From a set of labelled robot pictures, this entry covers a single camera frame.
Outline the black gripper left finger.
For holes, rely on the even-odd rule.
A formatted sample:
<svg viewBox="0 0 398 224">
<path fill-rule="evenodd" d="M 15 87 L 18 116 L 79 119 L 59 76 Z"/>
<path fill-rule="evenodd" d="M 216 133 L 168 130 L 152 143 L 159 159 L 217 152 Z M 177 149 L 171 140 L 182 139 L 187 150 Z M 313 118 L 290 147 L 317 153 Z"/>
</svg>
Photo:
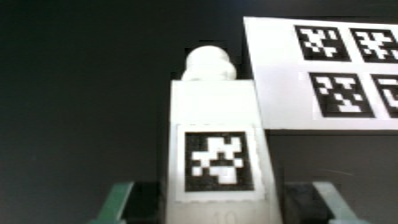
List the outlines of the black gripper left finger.
<svg viewBox="0 0 398 224">
<path fill-rule="evenodd" d="M 159 224 L 159 183 L 116 183 L 97 218 L 88 224 Z"/>
</svg>

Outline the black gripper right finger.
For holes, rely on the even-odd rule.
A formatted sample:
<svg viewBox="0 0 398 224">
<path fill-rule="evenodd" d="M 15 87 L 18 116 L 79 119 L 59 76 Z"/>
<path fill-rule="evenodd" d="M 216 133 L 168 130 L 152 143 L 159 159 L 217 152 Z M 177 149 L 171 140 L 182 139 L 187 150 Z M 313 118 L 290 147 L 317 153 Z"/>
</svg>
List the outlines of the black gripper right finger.
<svg viewBox="0 0 398 224">
<path fill-rule="evenodd" d="M 372 224 L 360 218 L 331 182 L 289 182 L 281 209 L 285 224 Z"/>
</svg>

